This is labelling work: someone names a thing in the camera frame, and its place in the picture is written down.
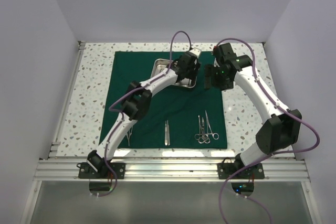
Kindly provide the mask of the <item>small steel hemostat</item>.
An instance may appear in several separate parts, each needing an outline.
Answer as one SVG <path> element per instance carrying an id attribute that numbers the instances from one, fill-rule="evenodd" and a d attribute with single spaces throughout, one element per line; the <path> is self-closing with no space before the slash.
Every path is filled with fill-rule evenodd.
<path id="1" fill-rule="evenodd" d="M 205 143 L 207 140 L 207 134 L 205 133 L 204 121 L 202 120 L 200 116 L 198 116 L 198 133 L 195 134 L 194 137 L 201 144 Z"/>

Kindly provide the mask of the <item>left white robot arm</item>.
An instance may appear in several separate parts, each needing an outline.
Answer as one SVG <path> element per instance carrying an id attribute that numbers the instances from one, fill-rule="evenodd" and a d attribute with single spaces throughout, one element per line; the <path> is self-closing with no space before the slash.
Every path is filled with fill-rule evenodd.
<path id="1" fill-rule="evenodd" d="M 113 159 L 115 151 L 129 130 L 146 116 L 153 96 L 179 81 L 195 78 L 201 66 L 200 55 L 201 50 L 190 49 L 178 59 L 170 61 L 168 66 L 155 76 L 142 82 L 130 83 L 126 94 L 109 108 L 110 111 L 114 111 L 115 105 L 121 105 L 121 109 L 116 110 L 118 116 L 115 123 L 98 147 L 88 154 L 87 164 L 92 174 L 97 178 L 107 176 L 112 170 L 108 161 Z"/>

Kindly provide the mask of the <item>green surgical cloth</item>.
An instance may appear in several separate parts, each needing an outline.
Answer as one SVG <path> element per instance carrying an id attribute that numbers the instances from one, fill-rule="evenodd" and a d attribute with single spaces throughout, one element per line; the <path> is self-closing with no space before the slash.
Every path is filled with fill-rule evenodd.
<path id="1" fill-rule="evenodd" d="M 123 52 L 114 55 L 112 74 L 106 106 L 111 106 L 127 91 L 132 81 L 150 78 L 157 59 L 169 59 L 168 52 Z M 165 148 L 164 129 L 170 127 L 170 148 L 227 148 L 227 136 L 222 93 L 217 88 L 204 89 L 204 66 L 212 63 L 214 57 L 209 51 L 200 56 L 196 85 L 193 88 L 169 86 L 156 94 L 151 101 L 147 115 L 134 127 L 130 138 L 125 137 L 119 148 Z M 195 135 L 199 132 L 198 119 L 204 119 L 211 126 L 210 131 L 218 133 L 217 140 L 200 144 Z"/>

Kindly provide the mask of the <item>stainless steel tray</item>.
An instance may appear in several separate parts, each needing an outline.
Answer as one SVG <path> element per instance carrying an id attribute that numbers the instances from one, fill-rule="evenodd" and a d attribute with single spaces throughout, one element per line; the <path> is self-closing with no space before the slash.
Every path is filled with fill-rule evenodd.
<path id="1" fill-rule="evenodd" d="M 150 78 L 153 78 L 154 76 L 163 72 L 167 68 L 168 65 L 169 65 L 168 59 L 157 59 L 154 62 Z M 197 78 L 195 79 L 184 78 L 183 80 L 175 83 L 174 86 L 191 89 L 196 86 L 196 80 Z"/>

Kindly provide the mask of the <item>steel scalpel handle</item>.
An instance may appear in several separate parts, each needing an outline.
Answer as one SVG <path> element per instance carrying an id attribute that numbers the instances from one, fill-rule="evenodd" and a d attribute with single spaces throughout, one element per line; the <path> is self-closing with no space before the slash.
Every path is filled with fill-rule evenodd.
<path id="1" fill-rule="evenodd" d="M 167 126 L 168 126 L 168 134 L 167 134 L 167 139 L 168 139 L 168 145 L 170 146 L 170 126 L 169 126 L 169 121 L 167 120 Z"/>
<path id="2" fill-rule="evenodd" d="M 168 134 L 168 126 L 167 126 L 167 120 L 165 121 L 165 128 L 164 128 L 164 144 L 165 146 L 168 145 L 168 139 L 167 139 L 167 134 Z"/>

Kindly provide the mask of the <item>steel forceps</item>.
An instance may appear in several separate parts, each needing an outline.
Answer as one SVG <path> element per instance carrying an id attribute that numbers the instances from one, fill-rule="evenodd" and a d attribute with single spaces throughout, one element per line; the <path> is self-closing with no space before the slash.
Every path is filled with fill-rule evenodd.
<path id="1" fill-rule="evenodd" d="M 126 134 L 127 137 L 127 141 L 128 141 L 128 146 L 130 146 L 130 139 L 131 139 L 131 135 L 132 135 L 132 130 L 133 128 L 130 128 Z"/>

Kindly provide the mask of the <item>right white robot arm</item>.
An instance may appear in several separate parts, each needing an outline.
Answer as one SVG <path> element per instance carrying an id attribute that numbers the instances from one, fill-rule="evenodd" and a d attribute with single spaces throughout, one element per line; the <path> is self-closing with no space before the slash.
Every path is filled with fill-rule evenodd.
<path id="1" fill-rule="evenodd" d="M 224 91 L 232 89 L 235 84 L 242 88 L 263 122 L 255 142 L 236 155 L 231 168 L 223 167 L 224 171 L 246 178 L 262 158 L 297 142 L 301 113 L 290 110 L 265 86 L 249 56 L 224 58 L 216 65 L 207 64 L 204 73 L 205 89 L 215 87 Z"/>

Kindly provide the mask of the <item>steel surgical scissors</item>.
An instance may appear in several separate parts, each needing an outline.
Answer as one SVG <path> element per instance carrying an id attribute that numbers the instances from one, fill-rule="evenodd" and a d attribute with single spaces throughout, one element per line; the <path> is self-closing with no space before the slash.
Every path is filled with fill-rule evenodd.
<path id="1" fill-rule="evenodd" d="M 201 118 L 199 120 L 199 134 L 198 134 L 197 140 L 200 144 L 209 144 L 210 143 L 210 139 L 208 137 L 208 134 L 205 132 L 204 118 Z"/>

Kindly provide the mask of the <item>long steel hemostat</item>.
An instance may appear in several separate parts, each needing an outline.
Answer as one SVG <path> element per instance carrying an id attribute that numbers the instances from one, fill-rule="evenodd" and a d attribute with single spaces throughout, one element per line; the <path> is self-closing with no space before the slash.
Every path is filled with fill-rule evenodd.
<path id="1" fill-rule="evenodd" d="M 214 140 L 218 140 L 219 139 L 219 134 L 216 133 L 216 132 L 213 132 L 213 130 L 211 128 L 211 124 L 210 124 L 210 121 L 209 121 L 207 111 L 205 111 L 205 117 L 206 117 L 207 135 L 211 136 Z"/>

